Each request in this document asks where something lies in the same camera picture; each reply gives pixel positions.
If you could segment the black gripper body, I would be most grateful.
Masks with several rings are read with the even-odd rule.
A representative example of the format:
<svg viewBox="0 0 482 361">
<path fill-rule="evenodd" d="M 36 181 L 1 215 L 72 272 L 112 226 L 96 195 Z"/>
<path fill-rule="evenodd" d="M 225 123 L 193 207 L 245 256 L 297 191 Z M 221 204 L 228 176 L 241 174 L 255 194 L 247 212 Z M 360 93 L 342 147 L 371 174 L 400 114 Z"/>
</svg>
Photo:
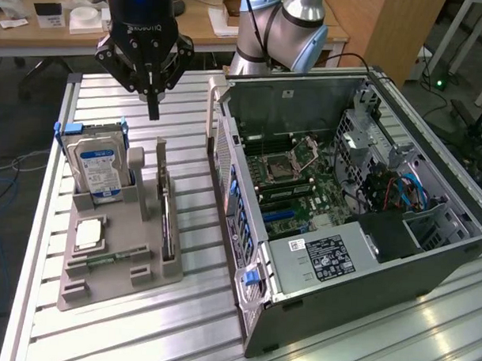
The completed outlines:
<svg viewBox="0 0 482 361">
<path fill-rule="evenodd" d="M 176 50 L 174 44 L 181 34 L 174 12 L 173 0 L 107 0 L 111 14 L 108 34 L 120 41 L 135 36 L 140 43 L 149 73 L 155 62 Z"/>
</svg>

